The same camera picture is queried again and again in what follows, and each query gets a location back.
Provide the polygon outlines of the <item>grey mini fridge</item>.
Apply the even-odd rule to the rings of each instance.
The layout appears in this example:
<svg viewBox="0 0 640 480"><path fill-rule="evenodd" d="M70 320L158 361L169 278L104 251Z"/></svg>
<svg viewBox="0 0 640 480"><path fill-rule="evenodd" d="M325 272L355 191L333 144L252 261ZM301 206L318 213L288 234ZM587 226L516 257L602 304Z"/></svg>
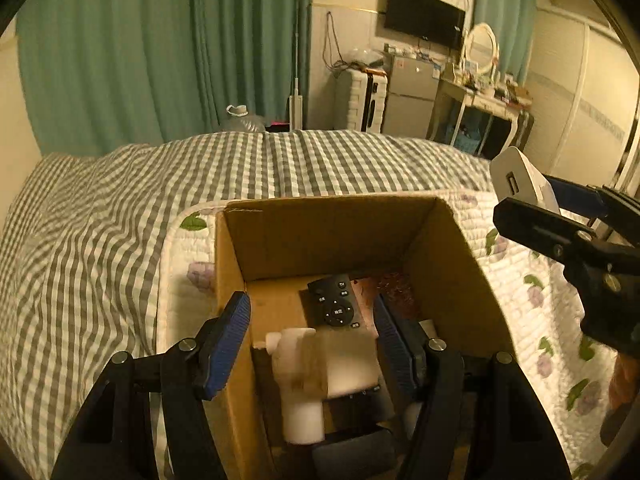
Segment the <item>grey mini fridge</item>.
<svg viewBox="0 0 640 480"><path fill-rule="evenodd" d="M430 61L390 57L382 133L426 139L439 85L439 69Z"/></svg>

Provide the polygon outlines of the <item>white suitcase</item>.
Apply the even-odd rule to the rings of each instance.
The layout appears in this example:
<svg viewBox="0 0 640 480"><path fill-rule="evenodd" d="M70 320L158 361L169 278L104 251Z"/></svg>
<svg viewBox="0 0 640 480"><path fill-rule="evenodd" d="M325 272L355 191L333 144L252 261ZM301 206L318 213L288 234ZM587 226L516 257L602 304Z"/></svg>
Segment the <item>white suitcase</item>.
<svg viewBox="0 0 640 480"><path fill-rule="evenodd" d="M378 134L382 130L387 93L384 70L343 70L334 94L334 127Z"/></svg>

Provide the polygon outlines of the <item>floral quilted bed cover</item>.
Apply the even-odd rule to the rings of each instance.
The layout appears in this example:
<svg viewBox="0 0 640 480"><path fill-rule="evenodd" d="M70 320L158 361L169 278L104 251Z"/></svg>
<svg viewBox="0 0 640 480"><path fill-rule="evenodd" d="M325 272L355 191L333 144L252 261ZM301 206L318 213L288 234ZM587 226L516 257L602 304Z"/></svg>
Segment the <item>floral quilted bed cover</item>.
<svg viewBox="0 0 640 480"><path fill-rule="evenodd" d="M515 353L558 434L576 479L587 478L605 451L599 431L608 407L613 351L582 334L584 314L559 263L498 234L488 192L422 191L447 204L506 317ZM190 336L217 307L216 215L224 203L178 214L160 253L157 351Z"/></svg>

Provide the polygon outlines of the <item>white oval vanity mirror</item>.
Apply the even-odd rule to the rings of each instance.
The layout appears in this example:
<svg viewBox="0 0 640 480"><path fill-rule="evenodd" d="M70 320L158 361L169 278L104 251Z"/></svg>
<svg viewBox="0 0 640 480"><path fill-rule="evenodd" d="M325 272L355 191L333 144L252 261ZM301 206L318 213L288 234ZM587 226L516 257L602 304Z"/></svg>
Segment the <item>white oval vanity mirror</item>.
<svg viewBox="0 0 640 480"><path fill-rule="evenodd" d="M498 39L487 23L474 25L463 41L460 68L478 76L488 76L499 62Z"/></svg>

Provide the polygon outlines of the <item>open cardboard box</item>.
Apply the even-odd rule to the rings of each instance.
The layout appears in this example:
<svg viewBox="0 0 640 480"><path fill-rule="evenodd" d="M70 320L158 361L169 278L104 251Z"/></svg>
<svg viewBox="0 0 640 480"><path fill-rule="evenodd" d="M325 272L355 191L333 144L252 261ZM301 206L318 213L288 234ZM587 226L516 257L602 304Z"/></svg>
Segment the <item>open cardboard box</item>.
<svg viewBox="0 0 640 480"><path fill-rule="evenodd" d="M465 356L513 351L506 318L458 220L428 194L236 200L216 217L216 294L250 296L250 328L222 393L232 479L276 478L256 385L252 347L306 324L299 293L322 275L397 271L411 285L410 313Z"/></svg>

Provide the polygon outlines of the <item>white cylindrical electric device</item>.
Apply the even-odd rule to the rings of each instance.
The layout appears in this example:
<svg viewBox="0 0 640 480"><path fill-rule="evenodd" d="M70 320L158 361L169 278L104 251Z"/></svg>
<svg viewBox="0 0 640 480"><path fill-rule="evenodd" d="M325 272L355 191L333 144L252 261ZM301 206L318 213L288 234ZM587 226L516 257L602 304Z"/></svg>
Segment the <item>white cylindrical electric device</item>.
<svg viewBox="0 0 640 480"><path fill-rule="evenodd" d="M289 444L311 445L324 439L322 376L312 369L309 350L316 333L314 328L296 327L266 335L280 391L283 439Z"/></svg>

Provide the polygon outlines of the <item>black wall television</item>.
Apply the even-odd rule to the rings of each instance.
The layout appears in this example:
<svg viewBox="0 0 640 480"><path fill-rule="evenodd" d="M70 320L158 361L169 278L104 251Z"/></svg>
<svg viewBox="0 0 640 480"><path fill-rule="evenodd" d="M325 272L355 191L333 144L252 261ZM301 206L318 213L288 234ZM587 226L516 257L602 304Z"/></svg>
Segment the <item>black wall television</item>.
<svg viewBox="0 0 640 480"><path fill-rule="evenodd" d="M462 46L465 10L442 0L386 0L384 26L451 50Z"/></svg>

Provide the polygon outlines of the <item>pink folding pocket tool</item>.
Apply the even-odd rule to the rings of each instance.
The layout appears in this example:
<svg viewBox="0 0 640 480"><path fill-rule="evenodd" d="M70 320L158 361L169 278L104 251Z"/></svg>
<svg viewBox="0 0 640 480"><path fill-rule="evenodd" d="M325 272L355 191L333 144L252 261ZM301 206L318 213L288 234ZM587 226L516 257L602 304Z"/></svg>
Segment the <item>pink folding pocket tool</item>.
<svg viewBox="0 0 640 480"><path fill-rule="evenodd" d="M400 318L420 320L420 307L413 297L413 289L401 272L379 273L356 278L352 283L358 307L367 326L373 326L374 300L382 295L387 307Z"/></svg>

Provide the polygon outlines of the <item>white dressing table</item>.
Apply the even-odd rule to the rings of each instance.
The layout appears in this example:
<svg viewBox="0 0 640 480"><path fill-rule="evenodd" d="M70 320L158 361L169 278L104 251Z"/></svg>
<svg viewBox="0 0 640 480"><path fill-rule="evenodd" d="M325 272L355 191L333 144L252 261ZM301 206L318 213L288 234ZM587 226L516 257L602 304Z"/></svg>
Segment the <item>white dressing table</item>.
<svg viewBox="0 0 640 480"><path fill-rule="evenodd" d="M482 140L475 154L493 159L506 148L524 150L532 133L535 118L529 110L494 96L442 79L439 81L428 140L446 144L447 126L454 124L456 140L460 126L479 125Z"/></svg>

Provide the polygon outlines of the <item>blue plastic basket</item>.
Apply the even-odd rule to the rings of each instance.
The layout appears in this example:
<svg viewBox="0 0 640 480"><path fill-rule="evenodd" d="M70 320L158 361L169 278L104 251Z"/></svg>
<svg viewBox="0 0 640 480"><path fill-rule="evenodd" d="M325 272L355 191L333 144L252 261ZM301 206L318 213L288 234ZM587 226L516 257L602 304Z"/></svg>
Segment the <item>blue plastic basket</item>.
<svg viewBox="0 0 640 480"><path fill-rule="evenodd" d="M475 154L477 152L478 147L480 146L480 140L482 140L482 135L480 134L480 126L467 124L464 122L456 136L456 140L451 142L454 137L454 124L450 124L447 126L444 141L448 145L452 145L459 151L462 151L466 154Z"/></svg>

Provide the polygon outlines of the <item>clear water jug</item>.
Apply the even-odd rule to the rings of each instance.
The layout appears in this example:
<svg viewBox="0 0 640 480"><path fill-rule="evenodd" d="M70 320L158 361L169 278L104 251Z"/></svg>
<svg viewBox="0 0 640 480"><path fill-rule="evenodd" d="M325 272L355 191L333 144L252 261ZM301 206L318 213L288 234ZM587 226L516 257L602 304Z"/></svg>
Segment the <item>clear water jug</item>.
<svg viewBox="0 0 640 480"><path fill-rule="evenodd" d="M220 124L220 130L262 133L266 131L266 124L262 116L251 113L246 105L230 104L226 108L226 117Z"/></svg>

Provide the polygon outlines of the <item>grey UGREEN power bank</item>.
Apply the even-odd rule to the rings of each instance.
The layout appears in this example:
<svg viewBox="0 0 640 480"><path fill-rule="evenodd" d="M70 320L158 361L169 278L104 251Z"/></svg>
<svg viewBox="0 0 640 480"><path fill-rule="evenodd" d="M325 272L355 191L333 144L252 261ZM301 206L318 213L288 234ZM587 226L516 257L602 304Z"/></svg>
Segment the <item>grey UGREEN power bank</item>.
<svg viewBox="0 0 640 480"><path fill-rule="evenodd" d="M311 460L318 479L370 479L396 467L395 440L381 426L334 434L312 448Z"/></svg>

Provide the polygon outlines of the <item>teal curtain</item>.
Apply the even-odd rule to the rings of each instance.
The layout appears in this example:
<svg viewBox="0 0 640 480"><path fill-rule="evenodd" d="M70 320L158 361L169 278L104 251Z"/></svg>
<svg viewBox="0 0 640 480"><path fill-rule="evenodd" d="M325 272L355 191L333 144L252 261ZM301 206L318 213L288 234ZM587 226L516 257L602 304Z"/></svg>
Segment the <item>teal curtain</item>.
<svg viewBox="0 0 640 480"><path fill-rule="evenodd" d="M499 45L498 71L525 84L537 0L474 0L473 24L486 23Z"/></svg>
<svg viewBox="0 0 640 480"><path fill-rule="evenodd" d="M43 154L100 156L218 130L229 105L272 122L308 80L310 0L26 0L16 20Z"/></svg>

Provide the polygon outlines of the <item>black TV remote control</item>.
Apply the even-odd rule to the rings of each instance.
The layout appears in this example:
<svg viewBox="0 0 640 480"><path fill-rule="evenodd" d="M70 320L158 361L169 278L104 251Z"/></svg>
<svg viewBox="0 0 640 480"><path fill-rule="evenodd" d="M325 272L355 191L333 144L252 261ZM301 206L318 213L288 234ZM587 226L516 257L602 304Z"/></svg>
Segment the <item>black TV remote control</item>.
<svg viewBox="0 0 640 480"><path fill-rule="evenodd" d="M335 274L319 278L307 284L306 306L309 324L315 330L368 330L376 341L378 354L378 332L374 322L367 326L364 322L352 283L346 274ZM328 399L330 407L344 412L353 422L386 422L394 416L393 403L386 388L380 362L380 379L369 390Z"/></svg>

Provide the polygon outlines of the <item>white wall charger plug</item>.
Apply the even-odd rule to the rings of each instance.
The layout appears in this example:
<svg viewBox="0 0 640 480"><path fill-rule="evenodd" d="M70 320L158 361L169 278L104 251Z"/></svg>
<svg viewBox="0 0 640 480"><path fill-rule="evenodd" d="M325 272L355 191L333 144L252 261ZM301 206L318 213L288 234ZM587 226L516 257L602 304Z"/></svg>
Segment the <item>white wall charger plug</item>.
<svg viewBox="0 0 640 480"><path fill-rule="evenodd" d="M496 156L489 164L489 172L499 202L512 197L555 214L560 213L549 180L515 146Z"/></svg>

